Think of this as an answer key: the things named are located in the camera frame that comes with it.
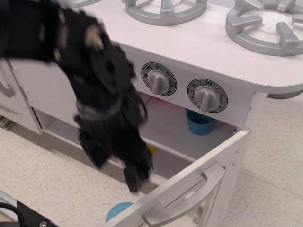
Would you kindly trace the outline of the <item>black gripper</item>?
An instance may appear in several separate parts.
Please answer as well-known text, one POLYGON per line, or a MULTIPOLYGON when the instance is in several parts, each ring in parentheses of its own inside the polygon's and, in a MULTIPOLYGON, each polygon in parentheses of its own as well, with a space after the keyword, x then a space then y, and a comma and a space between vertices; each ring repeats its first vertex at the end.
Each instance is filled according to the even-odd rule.
POLYGON ((79 142, 95 167, 100 168, 114 155, 124 161, 124 176, 130 192, 138 192, 150 178, 152 155, 139 134, 146 110, 138 94, 124 95, 100 103, 77 97, 79 142))

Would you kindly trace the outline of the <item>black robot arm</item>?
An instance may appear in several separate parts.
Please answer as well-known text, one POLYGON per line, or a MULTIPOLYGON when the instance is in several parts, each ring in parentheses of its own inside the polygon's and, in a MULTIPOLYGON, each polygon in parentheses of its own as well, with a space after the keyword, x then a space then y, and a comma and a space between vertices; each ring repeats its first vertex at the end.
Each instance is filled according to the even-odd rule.
POLYGON ((121 159, 129 190, 139 191, 153 169, 138 131, 147 109, 132 85, 132 64, 102 23, 49 0, 3 0, 0 55, 55 63, 76 96, 83 150, 96 167, 111 155, 121 159))

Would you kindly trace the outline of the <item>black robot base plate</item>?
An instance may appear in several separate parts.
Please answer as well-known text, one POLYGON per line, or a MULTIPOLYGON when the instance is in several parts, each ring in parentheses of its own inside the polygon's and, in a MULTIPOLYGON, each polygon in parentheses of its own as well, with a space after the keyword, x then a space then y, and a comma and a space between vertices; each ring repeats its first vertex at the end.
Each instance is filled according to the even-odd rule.
POLYGON ((0 211, 14 220, 2 221, 1 227, 57 227, 54 222, 19 201, 0 201, 0 211))

